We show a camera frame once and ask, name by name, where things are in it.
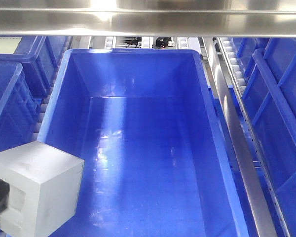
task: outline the black cable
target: black cable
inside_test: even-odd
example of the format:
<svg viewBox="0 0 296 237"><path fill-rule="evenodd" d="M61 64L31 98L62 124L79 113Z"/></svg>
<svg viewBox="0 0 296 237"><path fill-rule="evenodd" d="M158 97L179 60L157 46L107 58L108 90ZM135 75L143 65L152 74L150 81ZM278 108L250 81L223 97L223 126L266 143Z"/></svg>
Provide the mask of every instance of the black cable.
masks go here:
<svg viewBox="0 0 296 237"><path fill-rule="evenodd" d="M137 40L137 44L136 44L136 46L137 46L138 45L138 38L134 38L130 41L129 45L127 45L126 48L128 48L132 44L132 42L134 42L135 40Z"/></svg>

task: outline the metal frame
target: metal frame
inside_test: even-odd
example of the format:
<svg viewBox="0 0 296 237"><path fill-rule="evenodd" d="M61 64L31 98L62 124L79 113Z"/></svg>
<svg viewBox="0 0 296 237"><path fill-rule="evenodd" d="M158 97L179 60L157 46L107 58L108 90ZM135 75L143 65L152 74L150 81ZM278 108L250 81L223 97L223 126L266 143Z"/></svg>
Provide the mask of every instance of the metal frame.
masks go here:
<svg viewBox="0 0 296 237"><path fill-rule="evenodd" d="M241 112L242 112L242 116L243 116L249 130L250 130L250 135L252 137L252 142L253 142L254 147L256 149L256 154L257 154L257 157L259 159L260 165L261 165L261 167L263 169L264 177L265 177L267 186L269 188L269 192L271 194L271 197L273 199L273 203L274 203L277 215L279 217L282 229L284 231L285 236L289 237L291 235L289 233L289 230L288 230L288 227L287 227L283 212L281 210L281 207L279 205L276 194L274 192L272 183L270 181L269 174L268 174L268 171L267 171L266 166L265 166L265 161L264 161L264 157L263 157L262 152L261 152L260 145L258 143L258 140L256 139L256 135L255 135L255 133L253 131L252 125L250 123L250 119L248 117L247 111L246 111L245 106L244 106L243 101L242 101L242 90L240 88L240 85L237 82L237 78L235 76L235 73L233 73L233 64L232 64L230 58L227 56L228 52L226 51L226 48L224 47L224 44L223 44L223 41L222 41L221 38L218 38L218 44L220 46L222 56L223 56L223 58L224 58L224 60L225 60L225 62L227 64L227 68L228 68L228 71L229 71L229 74L230 74L230 77L231 77L232 84L234 86L234 91L235 91L235 94L236 94L236 97L237 97L237 100L238 100L238 103L239 103L239 106L240 106L240 109L241 109Z"/></svg>
<svg viewBox="0 0 296 237"><path fill-rule="evenodd" d="M258 175L253 165L248 144L238 120L232 97L222 73L213 38L203 38L203 43L213 74L213 77L209 77L209 81L211 87L217 90L217 95L222 105L222 111L237 159L237 162L234 162L233 166L239 167L258 235L259 237L276 237L277 233L266 204Z"/></svg>
<svg viewBox="0 0 296 237"><path fill-rule="evenodd" d="M296 37L296 0L0 0L0 35Z"/></svg>

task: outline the metal shelf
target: metal shelf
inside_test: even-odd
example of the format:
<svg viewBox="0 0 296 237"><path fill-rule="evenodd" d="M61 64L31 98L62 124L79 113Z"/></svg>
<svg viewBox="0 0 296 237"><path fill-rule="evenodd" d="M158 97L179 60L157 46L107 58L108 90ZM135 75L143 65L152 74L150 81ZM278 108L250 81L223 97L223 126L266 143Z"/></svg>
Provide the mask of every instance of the metal shelf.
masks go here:
<svg viewBox="0 0 296 237"><path fill-rule="evenodd" d="M0 34L296 37L296 0L0 0Z"/></svg>

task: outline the metal rail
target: metal rail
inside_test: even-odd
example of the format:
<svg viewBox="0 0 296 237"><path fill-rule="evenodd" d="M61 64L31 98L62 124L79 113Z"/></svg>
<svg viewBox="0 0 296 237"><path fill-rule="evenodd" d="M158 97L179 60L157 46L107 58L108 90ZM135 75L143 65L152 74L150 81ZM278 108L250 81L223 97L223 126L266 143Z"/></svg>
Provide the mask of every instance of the metal rail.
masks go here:
<svg viewBox="0 0 296 237"><path fill-rule="evenodd" d="M296 0L0 0L0 35L296 37Z"/></svg>
<svg viewBox="0 0 296 237"><path fill-rule="evenodd" d="M213 77L209 77L211 87L216 88L235 151L237 164L244 183L251 212L259 237L276 237L277 233L266 204L266 200L253 165L252 156L242 131L212 38L203 38L208 62Z"/></svg>
<svg viewBox="0 0 296 237"><path fill-rule="evenodd" d="M263 172L264 172L264 177L265 177L265 180L266 180L266 183L267 183L267 186L269 188L269 192L271 194L271 197L273 199L273 202L274 202L274 206L275 206L275 209L276 209L276 212L277 212L277 215L279 217L279 220L280 220L280 223L281 223L281 226L282 226L282 229L285 233L285 236L286 237L289 237L291 236L290 233L289 233L289 230L288 230L288 227L287 227L287 224L286 224L286 221L285 221L285 218L284 218L284 215L283 215L283 212L281 210L281 207L280 205L278 204L278 200L277 200L277 197L275 195L275 192L274 192L274 189L273 189L273 186L271 184L271 181L270 181L270 178L269 178L269 175L268 175L268 172L267 172L267 169L266 169L266 166L265 166L265 161L264 161L264 158L263 158L263 155L262 155L262 152L260 150L260 145L258 143L258 140L256 139L256 135L253 131L253 128L252 128L252 125L250 123L250 119L249 119L249 116L247 114L247 111L246 111L246 108L243 104L243 101L242 101L242 93L241 93L241 89L240 89L240 86L239 84L237 83L237 78L235 77L235 74L232 72L233 70L233 65L229 59L229 57L227 56L228 52L226 51L224 45L223 45L223 42L222 42L222 39L221 38L218 38L218 44L220 46L220 49L221 49L221 52L222 52L222 56L226 62L226 65L227 65L227 68L228 68L228 72L230 74L230 77L231 77L231 81L232 81L232 84L234 86L234 91L235 91L235 94L236 94L236 97L237 97L237 100L238 100L238 103L239 103L239 106L240 106L240 109L241 109L241 113L242 113L242 116L243 118L245 119L245 122L247 123L247 126L250 130L250 135L252 137L252 142L254 144L254 147L256 149L256 154L257 154L257 157L259 159L259 163L263 169Z"/></svg>

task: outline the blue plastic bin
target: blue plastic bin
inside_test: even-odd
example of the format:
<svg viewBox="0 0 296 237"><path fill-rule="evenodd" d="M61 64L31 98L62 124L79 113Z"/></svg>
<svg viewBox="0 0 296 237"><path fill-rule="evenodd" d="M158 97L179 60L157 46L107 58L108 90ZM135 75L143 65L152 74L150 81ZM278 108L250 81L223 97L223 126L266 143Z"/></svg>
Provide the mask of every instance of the blue plastic bin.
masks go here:
<svg viewBox="0 0 296 237"><path fill-rule="evenodd" d="M0 62L0 152L31 141L39 108L22 65Z"/></svg>
<svg viewBox="0 0 296 237"><path fill-rule="evenodd" d="M61 56L65 48L68 36L47 36L46 44L51 49L51 56L55 67L60 65Z"/></svg>
<svg viewBox="0 0 296 237"><path fill-rule="evenodd" d="M0 54L0 61L22 63L25 80L34 98L49 94L57 65L53 64L51 45L46 36L22 36L13 54Z"/></svg>
<svg viewBox="0 0 296 237"><path fill-rule="evenodd" d="M229 38L229 40L232 42L233 45L233 51L234 53L237 55L240 45L241 45L241 41L243 38Z"/></svg>
<svg viewBox="0 0 296 237"><path fill-rule="evenodd" d="M242 38L236 57L241 59L241 69L246 82L254 67L253 52L258 48L265 48L268 41L269 38Z"/></svg>
<svg viewBox="0 0 296 237"><path fill-rule="evenodd" d="M195 51L67 51L38 140L85 160L52 237L248 236Z"/></svg>
<svg viewBox="0 0 296 237"><path fill-rule="evenodd" d="M295 58L296 38L272 38L264 54L270 70L277 82Z"/></svg>
<svg viewBox="0 0 296 237"><path fill-rule="evenodd" d="M243 101L289 231L296 237L296 118L262 52L253 54L256 66Z"/></svg>

